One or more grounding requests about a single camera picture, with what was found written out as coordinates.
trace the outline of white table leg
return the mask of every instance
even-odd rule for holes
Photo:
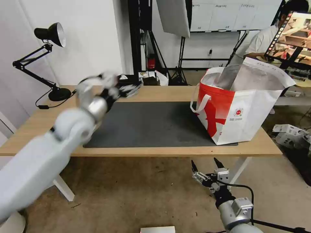
[[[230,181],[229,183],[234,184],[242,171],[246,168],[252,157],[239,157],[236,161],[235,167],[230,169]]]
[[[58,175],[55,180],[53,180],[53,184],[59,189],[59,191],[61,191],[61,193],[67,198],[68,201],[74,200],[74,193],[71,191],[60,175]]]

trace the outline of desk lamp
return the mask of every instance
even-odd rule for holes
[[[56,83],[51,82],[45,78],[42,78],[33,72],[29,71],[26,69],[26,66],[29,65],[30,63],[38,60],[39,58],[45,56],[46,54],[52,52],[52,44],[49,42],[50,40],[54,42],[56,45],[60,47],[65,47],[66,46],[66,38],[64,34],[63,27],[61,26],[60,23],[54,23],[52,24],[48,29],[46,28],[36,28],[34,30],[34,34],[38,39],[41,39],[44,45],[33,51],[32,53],[28,54],[27,56],[14,61],[13,66],[14,68],[30,75],[31,77],[35,78],[36,80],[44,83],[45,85],[49,86],[51,88],[51,92],[49,93],[49,99],[51,101],[62,101],[66,100],[71,96],[70,90],[66,88],[59,88],[56,86]],[[34,58],[29,58],[30,56],[36,54],[37,52],[46,49],[47,51],[37,57]]]

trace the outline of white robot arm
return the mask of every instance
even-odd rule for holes
[[[96,96],[88,82],[94,79],[102,85],[102,92]],[[117,76],[109,73],[80,83],[79,107],[63,111],[51,130],[32,139],[0,170],[0,225],[13,212],[33,203],[66,167],[71,153],[90,140],[112,104],[120,96],[131,96],[139,87],[119,86]]]
[[[216,208],[220,212],[220,219],[228,233],[262,233],[262,231],[254,226],[254,223],[273,227],[276,229],[294,232],[308,233],[304,228],[290,228],[273,223],[267,223],[253,219],[253,200],[254,193],[252,189],[246,185],[236,185],[226,183],[229,179],[229,169],[226,169],[223,164],[214,158],[217,169],[214,173],[203,174],[198,171],[196,165],[191,160],[192,177],[203,186],[209,188],[211,195],[215,197]],[[248,188],[252,193],[252,202],[247,198],[235,198],[229,186]]]

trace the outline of shopping bag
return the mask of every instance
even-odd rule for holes
[[[283,70],[246,58],[241,66],[208,69],[201,79],[196,108],[217,145],[250,141],[282,91],[295,85]]]

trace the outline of bag handle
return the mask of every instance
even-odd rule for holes
[[[196,85],[196,87],[195,87],[195,89],[194,89],[194,92],[193,92],[193,95],[192,95],[192,98],[191,98],[191,101],[190,101],[190,109],[191,109],[192,112],[194,112],[194,113],[198,113],[198,112],[202,111],[202,110],[205,108],[207,102],[212,98],[210,95],[206,94],[206,95],[203,97],[203,99],[202,99],[202,101],[201,101],[201,104],[200,104],[198,110],[194,110],[192,105],[193,105],[194,95],[195,95],[195,92],[196,92],[196,90],[197,90],[197,88],[198,88],[198,85],[199,85],[199,83]]]

